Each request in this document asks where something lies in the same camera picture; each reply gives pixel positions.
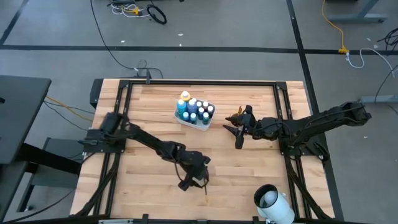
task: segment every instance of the wire bundle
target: wire bundle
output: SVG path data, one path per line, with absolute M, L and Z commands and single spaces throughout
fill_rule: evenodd
M 148 17 L 150 16 L 149 14 L 146 15 L 141 15 L 141 16 L 137 16 L 135 14 L 133 14 L 134 10 L 138 9 L 139 12 L 142 11 L 147 11 L 147 9 L 145 8 L 140 8 L 138 6 L 136 6 L 135 4 L 122 4 L 122 5 L 118 5 L 115 6 L 114 4 L 111 4 L 112 7 L 112 13 L 115 15 L 124 15 L 127 18 L 138 18 L 138 17 Z
M 386 43 L 386 50 L 388 50 L 388 46 L 392 46 L 392 49 L 390 50 L 390 53 L 388 55 L 391 54 L 392 51 L 395 50 L 395 48 L 398 45 L 398 35 L 394 35 L 396 32 L 398 32 L 398 28 L 393 29 L 392 31 L 390 31 L 385 38 L 378 40 L 377 42 L 380 41 L 384 41 L 384 43 Z

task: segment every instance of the wooden tabletop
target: wooden tabletop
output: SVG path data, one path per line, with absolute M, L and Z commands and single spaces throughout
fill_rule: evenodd
M 93 128 L 99 128 L 105 114 L 113 110 L 118 79 L 105 79 L 97 105 Z M 294 119 L 310 115 L 302 82 L 287 82 Z M 216 113 L 207 131 L 177 122 L 176 102 L 182 91 L 216 105 Z M 141 218 L 148 213 L 156 219 L 252 220 L 258 216 L 253 201 L 255 191 L 264 184 L 275 185 L 286 193 L 290 203 L 284 158 L 277 141 L 245 138 L 242 150 L 234 148 L 234 136 L 222 125 L 239 106 L 251 105 L 257 119 L 277 117 L 274 94 L 268 86 L 206 85 L 134 85 L 128 116 L 130 122 L 164 141 L 176 141 L 189 151 L 200 151 L 211 158 L 207 196 L 203 189 L 177 186 L 179 179 L 171 162 L 163 161 L 141 143 L 127 140 L 121 157 L 112 218 Z M 98 186 L 103 154 L 89 158 L 81 168 L 71 213 L 79 211 Z M 307 189 L 324 212 L 333 217 L 333 209 L 323 166 L 314 156 L 303 156 Z M 178 168 L 181 176 L 185 173 Z M 297 199 L 303 217 L 301 194 Z M 107 193 L 101 212 L 104 212 Z

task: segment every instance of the white cylinder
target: white cylinder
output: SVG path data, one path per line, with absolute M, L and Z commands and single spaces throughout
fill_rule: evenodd
M 276 224 L 292 224 L 294 212 L 286 198 L 273 185 L 264 185 L 254 194 L 254 202 L 261 217 Z

